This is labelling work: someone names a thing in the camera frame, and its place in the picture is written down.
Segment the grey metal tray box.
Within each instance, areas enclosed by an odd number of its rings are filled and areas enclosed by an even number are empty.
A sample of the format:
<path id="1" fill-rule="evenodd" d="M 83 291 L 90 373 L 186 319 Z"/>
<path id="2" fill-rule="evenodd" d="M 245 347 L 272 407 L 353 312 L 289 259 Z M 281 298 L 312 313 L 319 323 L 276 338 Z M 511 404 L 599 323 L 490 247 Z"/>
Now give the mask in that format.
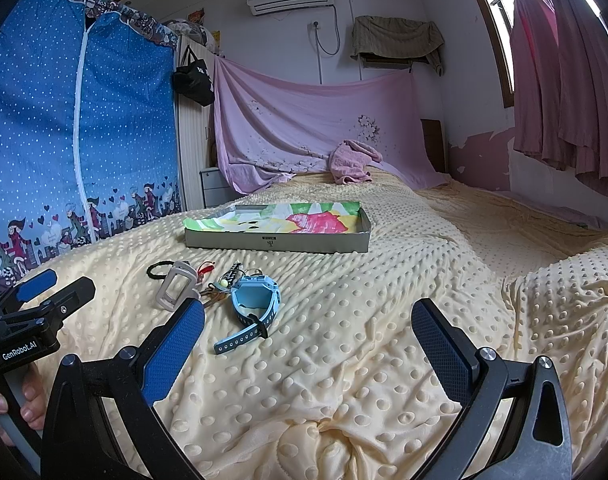
<path id="1" fill-rule="evenodd" d="M 349 254 L 368 252 L 371 221 L 360 205 L 356 233 L 199 233 L 185 229 L 185 245 L 193 248 L 271 250 L 272 252 L 312 252 Z"/>

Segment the cream dotted bed blanket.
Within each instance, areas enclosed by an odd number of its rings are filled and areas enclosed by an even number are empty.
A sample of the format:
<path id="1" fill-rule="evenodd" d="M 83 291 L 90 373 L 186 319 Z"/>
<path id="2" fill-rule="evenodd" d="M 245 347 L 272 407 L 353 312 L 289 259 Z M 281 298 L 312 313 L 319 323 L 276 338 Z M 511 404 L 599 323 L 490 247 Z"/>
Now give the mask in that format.
<path id="1" fill-rule="evenodd" d="M 411 330 L 412 305 L 427 297 L 477 346 L 549 356 L 572 467 L 585 469 L 608 442 L 608 231 L 455 182 L 415 192 L 384 171 L 347 186 L 299 176 L 249 196 L 349 200 L 372 223 L 364 254 L 191 249 L 174 214 L 52 259 L 61 285 L 87 276 L 96 287 L 58 335 L 61 353 L 110 358 L 164 323 L 152 263 L 261 270 L 281 292 L 268 337 L 218 356 L 215 342 L 239 322 L 229 302 L 208 308 L 156 406 L 170 436 L 208 479 L 406 479 L 458 413 Z"/>

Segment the pink hanging sheet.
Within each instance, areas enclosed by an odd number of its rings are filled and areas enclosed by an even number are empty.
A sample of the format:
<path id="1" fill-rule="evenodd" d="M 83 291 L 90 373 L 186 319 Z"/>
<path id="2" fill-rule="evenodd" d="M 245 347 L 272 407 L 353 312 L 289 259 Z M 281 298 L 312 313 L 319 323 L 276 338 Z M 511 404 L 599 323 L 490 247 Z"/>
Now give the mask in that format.
<path id="1" fill-rule="evenodd" d="M 378 151 L 379 168 L 409 188 L 445 183 L 426 155 L 409 72 L 349 84 L 298 84 L 216 58 L 213 108 L 218 168 L 240 194 L 329 168 L 347 140 Z"/>

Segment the grey bedside drawer cabinet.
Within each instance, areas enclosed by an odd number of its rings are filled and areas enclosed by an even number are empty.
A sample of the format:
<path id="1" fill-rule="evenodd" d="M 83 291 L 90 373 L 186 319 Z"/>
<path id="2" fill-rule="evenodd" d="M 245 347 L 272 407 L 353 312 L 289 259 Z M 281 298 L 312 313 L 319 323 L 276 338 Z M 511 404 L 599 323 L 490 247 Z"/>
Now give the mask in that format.
<path id="1" fill-rule="evenodd" d="M 231 188 L 217 167 L 202 169 L 200 176 L 204 206 L 206 208 L 214 208 L 241 197 L 241 194 Z"/>

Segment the beige rectangular buckle frame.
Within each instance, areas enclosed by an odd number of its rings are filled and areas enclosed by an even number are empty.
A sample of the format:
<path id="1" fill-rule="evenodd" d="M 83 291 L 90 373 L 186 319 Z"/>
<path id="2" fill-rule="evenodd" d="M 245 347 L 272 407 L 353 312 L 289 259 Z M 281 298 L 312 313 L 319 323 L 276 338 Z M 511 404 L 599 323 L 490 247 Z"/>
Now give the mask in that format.
<path id="1" fill-rule="evenodd" d="M 170 266 L 159 290 L 156 292 L 156 304 L 162 309 L 174 312 L 187 299 L 199 299 L 199 280 L 197 270 L 189 263 L 174 262 Z"/>

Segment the black hanging bag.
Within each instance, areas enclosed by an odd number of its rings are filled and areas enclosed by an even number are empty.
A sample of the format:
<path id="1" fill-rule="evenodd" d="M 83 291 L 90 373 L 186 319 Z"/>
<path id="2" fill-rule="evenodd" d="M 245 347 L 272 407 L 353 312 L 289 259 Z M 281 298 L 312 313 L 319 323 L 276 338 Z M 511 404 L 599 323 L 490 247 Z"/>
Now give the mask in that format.
<path id="1" fill-rule="evenodd" d="M 181 65 L 171 74 L 171 87 L 180 96 L 197 102 L 200 106 L 209 106 L 215 102 L 213 82 L 206 62 L 190 46 L 182 54 Z"/>

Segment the blue polka dot wardrobe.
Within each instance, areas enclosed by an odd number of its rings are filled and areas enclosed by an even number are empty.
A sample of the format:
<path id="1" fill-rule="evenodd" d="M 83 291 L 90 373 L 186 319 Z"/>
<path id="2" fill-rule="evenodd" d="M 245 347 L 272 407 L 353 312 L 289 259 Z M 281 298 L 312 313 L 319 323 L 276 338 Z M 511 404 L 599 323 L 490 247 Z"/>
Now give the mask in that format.
<path id="1" fill-rule="evenodd" d="M 19 0 L 0 27 L 0 295 L 182 207 L 177 36 L 113 0 Z"/>

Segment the white tall cabinet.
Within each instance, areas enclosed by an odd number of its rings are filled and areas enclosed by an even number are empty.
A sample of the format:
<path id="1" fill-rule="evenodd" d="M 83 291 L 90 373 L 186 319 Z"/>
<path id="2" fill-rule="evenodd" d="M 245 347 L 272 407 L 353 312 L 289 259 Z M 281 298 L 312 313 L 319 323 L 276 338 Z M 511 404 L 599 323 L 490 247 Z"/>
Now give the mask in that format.
<path id="1" fill-rule="evenodd" d="M 188 46 L 206 62 L 214 87 L 216 55 L 188 35 L 179 38 L 176 68 L 181 65 L 182 54 Z M 175 102 L 179 180 L 183 207 L 186 210 L 203 209 L 205 206 L 200 171 L 207 168 L 212 161 L 213 104 L 200 106 L 197 102 L 176 92 Z"/>

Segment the colourful paper tray liner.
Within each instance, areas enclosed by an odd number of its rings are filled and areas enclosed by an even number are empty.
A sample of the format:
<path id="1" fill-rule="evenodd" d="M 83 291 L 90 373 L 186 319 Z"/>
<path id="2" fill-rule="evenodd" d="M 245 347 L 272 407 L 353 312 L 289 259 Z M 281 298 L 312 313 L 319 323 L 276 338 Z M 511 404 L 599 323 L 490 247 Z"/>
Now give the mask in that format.
<path id="1" fill-rule="evenodd" d="M 234 205 L 183 225 L 199 233 L 356 233 L 359 210 L 359 202 Z"/>

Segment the blue kids smart watch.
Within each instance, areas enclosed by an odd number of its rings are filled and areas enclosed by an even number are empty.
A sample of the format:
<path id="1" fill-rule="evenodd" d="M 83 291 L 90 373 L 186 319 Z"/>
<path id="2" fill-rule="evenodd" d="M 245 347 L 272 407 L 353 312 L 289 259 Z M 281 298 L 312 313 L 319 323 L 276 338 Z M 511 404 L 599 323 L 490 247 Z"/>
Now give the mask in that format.
<path id="1" fill-rule="evenodd" d="M 244 275 L 230 288 L 234 314 L 242 329 L 214 344 L 216 354 L 232 351 L 257 338 L 266 339 L 281 304 L 278 284 L 264 274 Z"/>

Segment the keyring with brown strap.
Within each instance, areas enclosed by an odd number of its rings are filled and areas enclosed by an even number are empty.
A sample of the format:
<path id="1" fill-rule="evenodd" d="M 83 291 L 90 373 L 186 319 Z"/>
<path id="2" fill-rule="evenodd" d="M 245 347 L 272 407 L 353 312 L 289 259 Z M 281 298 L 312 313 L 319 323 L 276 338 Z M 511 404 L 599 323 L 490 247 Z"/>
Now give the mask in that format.
<path id="1" fill-rule="evenodd" d="M 230 289 L 221 286 L 219 283 L 208 283 L 200 291 L 200 302 L 204 308 L 215 306 L 230 296 Z"/>

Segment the pink window curtain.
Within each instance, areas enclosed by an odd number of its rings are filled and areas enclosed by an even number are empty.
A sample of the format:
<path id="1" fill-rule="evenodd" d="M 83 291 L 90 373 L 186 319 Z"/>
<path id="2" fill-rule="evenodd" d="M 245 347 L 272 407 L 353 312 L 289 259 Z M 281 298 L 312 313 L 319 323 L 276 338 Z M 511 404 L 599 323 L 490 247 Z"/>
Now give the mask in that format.
<path id="1" fill-rule="evenodd" d="M 514 148 L 608 196 L 608 33 L 586 0 L 514 0 Z"/>

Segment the olive cloth on shelf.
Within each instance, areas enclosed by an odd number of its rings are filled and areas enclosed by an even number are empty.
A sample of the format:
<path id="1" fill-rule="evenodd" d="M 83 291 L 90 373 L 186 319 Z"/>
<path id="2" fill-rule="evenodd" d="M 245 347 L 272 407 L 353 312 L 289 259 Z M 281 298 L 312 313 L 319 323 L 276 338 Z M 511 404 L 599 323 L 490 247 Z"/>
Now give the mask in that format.
<path id="1" fill-rule="evenodd" d="M 443 76 L 443 46 L 434 22 L 362 15 L 355 18 L 351 31 L 351 58 L 371 67 L 410 68 L 419 62 Z"/>

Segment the red knotted cord charm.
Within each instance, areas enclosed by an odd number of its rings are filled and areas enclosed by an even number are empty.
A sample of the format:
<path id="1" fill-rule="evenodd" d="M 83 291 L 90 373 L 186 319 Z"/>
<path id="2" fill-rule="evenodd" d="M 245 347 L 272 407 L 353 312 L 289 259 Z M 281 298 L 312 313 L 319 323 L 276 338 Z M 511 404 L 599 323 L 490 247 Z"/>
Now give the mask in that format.
<path id="1" fill-rule="evenodd" d="M 211 274 L 215 269 L 214 261 L 204 261 L 197 268 L 197 281 L 202 283 L 208 274 Z"/>

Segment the crumpled pink towel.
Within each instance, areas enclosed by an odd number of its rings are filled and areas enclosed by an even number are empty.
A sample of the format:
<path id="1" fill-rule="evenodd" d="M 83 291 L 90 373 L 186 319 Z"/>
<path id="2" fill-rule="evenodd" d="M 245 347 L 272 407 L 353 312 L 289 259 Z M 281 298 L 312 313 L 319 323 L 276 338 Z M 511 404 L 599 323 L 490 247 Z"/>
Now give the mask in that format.
<path id="1" fill-rule="evenodd" d="M 331 153 L 328 166 L 335 184 L 371 182 L 369 166 L 383 162 L 372 146 L 357 140 L 341 142 Z"/>

